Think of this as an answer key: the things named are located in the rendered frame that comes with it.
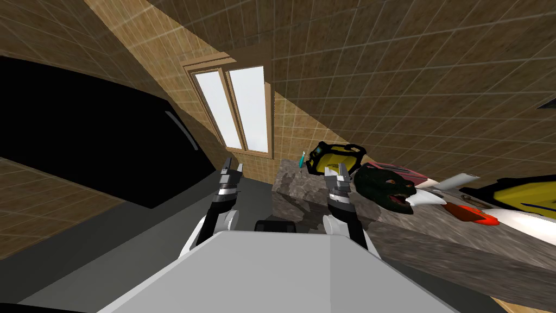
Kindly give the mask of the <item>black refrigerator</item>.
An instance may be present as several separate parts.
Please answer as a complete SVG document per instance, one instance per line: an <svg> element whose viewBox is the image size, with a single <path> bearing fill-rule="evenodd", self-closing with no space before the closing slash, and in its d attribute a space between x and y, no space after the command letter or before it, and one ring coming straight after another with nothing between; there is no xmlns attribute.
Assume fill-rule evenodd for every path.
<svg viewBox="0 0 556 313"><path fill-rule="evenodd" d="M150 209L214 172L165 111L178 117L149 93L0 55L0 157Z"/></svg>

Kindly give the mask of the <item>yellow and black case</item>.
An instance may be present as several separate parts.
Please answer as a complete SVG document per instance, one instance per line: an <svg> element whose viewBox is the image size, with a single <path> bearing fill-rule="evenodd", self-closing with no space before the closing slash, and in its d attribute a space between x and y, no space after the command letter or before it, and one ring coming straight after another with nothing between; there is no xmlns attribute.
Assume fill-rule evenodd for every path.
<svg viewBox="0 0 556 313"><path fill-rule="evenodd" d="M349 175L352 175L361 167L361 161L366 154L365 148L355 144L339 145L320 141L309 153L305 164L309 174L322 176L325 174L325 167L339 173L338 164L343 163Z"/></svg>

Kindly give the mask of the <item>white cone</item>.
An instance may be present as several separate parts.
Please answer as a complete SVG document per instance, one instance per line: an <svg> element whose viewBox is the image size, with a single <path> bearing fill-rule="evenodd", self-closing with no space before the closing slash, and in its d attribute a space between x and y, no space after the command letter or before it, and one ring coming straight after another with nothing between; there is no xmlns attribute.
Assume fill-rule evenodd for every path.
<svg viewBox="0 0 556 313"><path fill-rule="evenodd" d="M406 201L411 206L424 205L424 204L439 204L439 205L447 204L446 201L444 201L442 198L438 197L437 195L420 189L416 189L416 194L408 197Z"/></svg>

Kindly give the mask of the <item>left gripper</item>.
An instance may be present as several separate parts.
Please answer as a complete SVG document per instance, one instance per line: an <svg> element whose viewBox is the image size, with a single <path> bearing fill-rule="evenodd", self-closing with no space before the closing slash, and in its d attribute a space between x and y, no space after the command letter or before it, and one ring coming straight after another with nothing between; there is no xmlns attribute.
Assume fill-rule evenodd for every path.
<svg viewBox="0 0 556 313"><path fill-rule="evenodd" d="M220 173L219 189L235 189L243 175L244 164L239 163L236 171L229 171L231 167L231 157L228 157Z"/></svg>

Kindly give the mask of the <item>dark green dinosaur head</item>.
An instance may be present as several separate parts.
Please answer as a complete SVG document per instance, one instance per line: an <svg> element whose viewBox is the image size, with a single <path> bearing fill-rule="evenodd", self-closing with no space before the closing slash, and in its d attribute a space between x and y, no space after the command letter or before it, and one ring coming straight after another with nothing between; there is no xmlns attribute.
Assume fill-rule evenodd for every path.
<svg viewBox="0 0 556 313"><path fill-rule="evenodd" d="M401 175L367 164L353 178L356 192L378 206L398 214L412 215L407 198L416 194L415 184Z"/></svg>

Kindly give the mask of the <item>wooden framed window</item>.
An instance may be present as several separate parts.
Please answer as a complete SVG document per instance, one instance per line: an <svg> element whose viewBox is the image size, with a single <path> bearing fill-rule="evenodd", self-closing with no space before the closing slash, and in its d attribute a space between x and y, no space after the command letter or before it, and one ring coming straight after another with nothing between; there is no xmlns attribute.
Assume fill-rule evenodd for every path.
<svg viewBox="0 0 556 313"><path fill-rule="evenodd" d="M271 52L250 47L180 63L216 137L233 153L272 159Z"/></svg>

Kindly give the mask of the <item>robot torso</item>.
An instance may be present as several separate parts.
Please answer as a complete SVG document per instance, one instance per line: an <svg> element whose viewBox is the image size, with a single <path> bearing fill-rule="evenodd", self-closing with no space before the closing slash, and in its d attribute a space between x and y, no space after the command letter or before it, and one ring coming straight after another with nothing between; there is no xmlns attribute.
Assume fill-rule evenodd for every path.
<svg viewBox="0 0 556 313"><path fill-rule="evenodd" d="M98 313L459 313L332 234L221 231Z"/></svg>

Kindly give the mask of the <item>large yellow and black object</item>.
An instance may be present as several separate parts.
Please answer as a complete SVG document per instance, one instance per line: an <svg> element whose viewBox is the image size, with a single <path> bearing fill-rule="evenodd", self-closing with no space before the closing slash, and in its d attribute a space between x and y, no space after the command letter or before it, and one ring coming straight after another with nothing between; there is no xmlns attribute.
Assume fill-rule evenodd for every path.
<svg viewBox="0 0 556 313"><path fill-rule="evenodd" d="M556 174L501 178L485 187L463 187L459 191L500 208L556 220Z"/></svg>

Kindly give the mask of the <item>red flat object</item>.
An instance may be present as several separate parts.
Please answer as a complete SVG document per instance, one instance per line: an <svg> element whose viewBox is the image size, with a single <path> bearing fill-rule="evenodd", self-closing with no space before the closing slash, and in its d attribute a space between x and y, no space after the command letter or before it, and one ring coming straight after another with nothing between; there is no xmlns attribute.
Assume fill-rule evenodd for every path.
<svg viewBox="0 0 556 313"><path fill-rule="evenodd" d="M463 222L473 222L486 226L497 226L500 224L495 217L484 213L483 211L463 205L456 205L451 202L443 204L442 207L456 219Z"/></svg>

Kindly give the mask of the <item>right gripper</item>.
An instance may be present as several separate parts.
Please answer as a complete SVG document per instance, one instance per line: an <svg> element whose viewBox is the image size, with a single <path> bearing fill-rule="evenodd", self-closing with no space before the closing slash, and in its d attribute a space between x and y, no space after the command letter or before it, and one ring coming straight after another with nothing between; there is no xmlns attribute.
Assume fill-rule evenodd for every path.
<svg viewBox="0 0 556 313"><path fill-rule="evenodd" d="M338 171L334 171L329 167L325 167L324 175L325 182L329 193L350 193L351 192L351 177L349 171L344 163L338 164Z"/></svg>

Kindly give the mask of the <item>white rounded object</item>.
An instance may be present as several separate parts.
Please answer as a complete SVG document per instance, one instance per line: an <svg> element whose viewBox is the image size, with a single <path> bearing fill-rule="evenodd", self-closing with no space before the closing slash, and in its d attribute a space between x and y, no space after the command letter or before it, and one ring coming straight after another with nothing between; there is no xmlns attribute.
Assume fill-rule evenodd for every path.
<svg viewBox="0 0 556 313"><path fill-rule="evenodd" d="M507 209L483 210L501 223L556 246L556 220L529 212Z"/></svg>

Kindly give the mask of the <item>white cylinder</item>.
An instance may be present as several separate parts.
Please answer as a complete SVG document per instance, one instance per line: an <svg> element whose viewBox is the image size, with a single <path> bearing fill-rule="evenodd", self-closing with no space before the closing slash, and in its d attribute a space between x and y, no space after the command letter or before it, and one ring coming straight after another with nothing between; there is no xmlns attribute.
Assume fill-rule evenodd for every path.
<svg viewBox="0 0 556 313"><path fill-rule="evenodd" d="M434 185L434 187L439 190L454 189L467 183L473 182L479 178L480 177L471 174L460 173L455 175L454 177L440 181L437 185Z"/></svg>

